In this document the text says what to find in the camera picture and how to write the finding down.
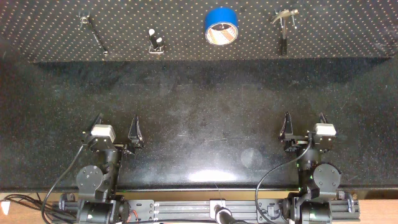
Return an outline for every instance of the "wooden surface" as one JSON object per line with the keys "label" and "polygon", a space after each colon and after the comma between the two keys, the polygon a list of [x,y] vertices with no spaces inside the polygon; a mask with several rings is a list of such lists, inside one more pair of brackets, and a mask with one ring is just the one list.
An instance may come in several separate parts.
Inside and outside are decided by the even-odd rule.
{"label": "wooden surface", "polygon": [[[360,200],[361,222],[360,224],[398,223],[398,200]],[[39,211],[25,208],[21,205],[12,203],[9,214],[4,215],[0,212],[0,223],[43,223]],[[338,224],[355,224],[358,222],[336,222]]]}

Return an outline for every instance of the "blue tape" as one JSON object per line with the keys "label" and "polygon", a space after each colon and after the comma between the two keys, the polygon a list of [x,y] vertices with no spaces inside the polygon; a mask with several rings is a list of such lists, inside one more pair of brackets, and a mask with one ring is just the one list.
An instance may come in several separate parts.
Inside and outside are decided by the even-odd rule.
{"label": "blue tape", "polygon": [[[220,29],[224,28],[226,36],[221,35]],[[215,45],[232,43],[238,37],[236,13],[232,9],[224,7],[210,11],[205,18],[205,37],[209,43]]]}

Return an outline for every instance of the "black table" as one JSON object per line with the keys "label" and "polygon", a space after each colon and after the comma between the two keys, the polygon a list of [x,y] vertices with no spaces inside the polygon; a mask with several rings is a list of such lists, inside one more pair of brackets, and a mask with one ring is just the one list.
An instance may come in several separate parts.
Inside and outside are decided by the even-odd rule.
{"label": "black table", "polygon": [[[82,130],[104,114],[127,140],[134,114],[146,146],[124,156],[120,190],[253,189],[294,158],[277,136],[284,113],[303,134],[324,112],[338,131],[323,156],[341,187],[398,187],[397,59],[174,62],[3,62],[0,190],[44,191],[77,152]],[[85,151],[58,191],[96,154]],[[297,187],[296,167],[265,189]]]}

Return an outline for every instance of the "table surface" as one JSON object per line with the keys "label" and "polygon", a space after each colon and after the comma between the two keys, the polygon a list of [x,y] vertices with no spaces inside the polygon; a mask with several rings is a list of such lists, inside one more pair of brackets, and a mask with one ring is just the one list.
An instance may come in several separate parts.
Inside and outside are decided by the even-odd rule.
{"label": "table surface", "polygon": [[[327,115],[338,131],[323,156],[341,187],[398,187],[396,58],[184,62],[2,62],[0,190],[45,191],[76,154],[98,113],[127,140],[134,114],[146,146],[124,156],[119,190],[253,189],[294,158],[278,140],[284,113],[295,134]],[[57,191],[97,156],[85,151]],[[294,166],[265,189],[297,186]]]}

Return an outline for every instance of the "perforated board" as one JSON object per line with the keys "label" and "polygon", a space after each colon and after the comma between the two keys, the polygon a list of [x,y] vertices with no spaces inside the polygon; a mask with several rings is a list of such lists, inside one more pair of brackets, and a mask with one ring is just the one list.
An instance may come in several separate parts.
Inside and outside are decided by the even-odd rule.
{"label": "perforated board", "polygon": [[[216,7],[238,16],[238,39],[217,47],[203,21]],[[275,10],[298,9],[288,20],[288,54],[280,56]],[[390,57],[398,51],[398,1],[79,0],[0,1],[0,31],[31,62],[93,60],[222,60],[256,58]],[[105,57],[92,33],[80,29],[90,12]],[[148,53],[147,31],[165,40],[165,53]]]}

